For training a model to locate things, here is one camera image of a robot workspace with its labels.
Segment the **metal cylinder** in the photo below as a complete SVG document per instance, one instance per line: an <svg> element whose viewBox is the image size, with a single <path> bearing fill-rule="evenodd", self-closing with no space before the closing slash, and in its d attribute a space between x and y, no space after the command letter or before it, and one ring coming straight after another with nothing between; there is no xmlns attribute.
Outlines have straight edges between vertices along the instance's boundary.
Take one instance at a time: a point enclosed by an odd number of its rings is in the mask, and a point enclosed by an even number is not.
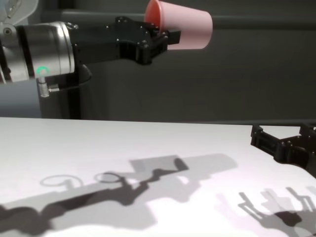
<svg viewBox="0 0 316 237"><path fill-rule="evenodd" d="M25 26L35 78L73 73L75 61L63 22Z"/></svg>
<svg viewBox="0 0 316 237"><path fill-rule="evenodd" d="M75 71L68 28L63 22L0 27L0 83Z"/></svg>
<svg viewBox="0 0 316 237"><path fill-rule="evenodd" d="M0 28L0 76L2 83L29 79L23 47L15 27L3 24Z"/></svg>

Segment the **pink cup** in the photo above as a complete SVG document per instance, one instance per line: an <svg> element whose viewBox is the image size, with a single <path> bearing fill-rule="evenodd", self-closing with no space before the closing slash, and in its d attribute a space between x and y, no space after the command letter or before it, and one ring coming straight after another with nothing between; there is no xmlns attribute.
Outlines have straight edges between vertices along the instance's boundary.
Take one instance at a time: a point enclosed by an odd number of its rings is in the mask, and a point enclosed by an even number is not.
<svg viewBox="0 0 316 237"><path fill-rule="evenodd" d="M213 32L213 21L208 12L159 0L149 2L145 22L154 23L160 31L181 30L180 43L169 45L168 49L203 49L209 44Z"/></svg>

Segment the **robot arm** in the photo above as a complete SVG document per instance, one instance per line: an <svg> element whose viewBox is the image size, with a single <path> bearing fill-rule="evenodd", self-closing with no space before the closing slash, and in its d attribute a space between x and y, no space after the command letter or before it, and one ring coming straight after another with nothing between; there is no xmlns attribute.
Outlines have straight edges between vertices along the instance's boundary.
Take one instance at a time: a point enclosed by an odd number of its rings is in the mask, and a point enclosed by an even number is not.
<svg viewBox="0 0 316 237"><path fill-rule="evenodd" d="M73 73L76 66L118 59L141 65L180 41L151 23L117 17L104 27L80 29L64 22L0 27L0 83Z"/></svg>

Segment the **table surface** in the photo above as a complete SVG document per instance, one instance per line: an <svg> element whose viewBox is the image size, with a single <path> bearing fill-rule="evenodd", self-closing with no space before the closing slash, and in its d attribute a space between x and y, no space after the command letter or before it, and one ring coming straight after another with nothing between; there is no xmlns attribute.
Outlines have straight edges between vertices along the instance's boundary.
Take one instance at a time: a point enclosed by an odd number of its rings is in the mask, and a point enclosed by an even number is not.
<svg viewBox="0 0 316 237"><path fill-rule="evenodd" d="M316 180L250 131L0 118L0 236L312 236Z"/></svg>

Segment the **gray wall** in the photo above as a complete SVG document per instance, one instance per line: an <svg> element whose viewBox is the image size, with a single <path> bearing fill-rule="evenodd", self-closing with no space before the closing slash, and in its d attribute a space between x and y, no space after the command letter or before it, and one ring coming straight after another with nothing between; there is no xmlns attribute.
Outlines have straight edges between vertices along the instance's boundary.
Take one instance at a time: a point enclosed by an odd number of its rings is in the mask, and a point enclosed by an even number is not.
<svg viewBox="0 0 316 237"><path fill-rule="evenodd" d="M78 0L91 11L142 13L147 0ZM315 15L312 0L169 0L216 15ZM150 67L91 65L100 117L137 121L315 119L316 32L215 30L202 51Z"/></svg>

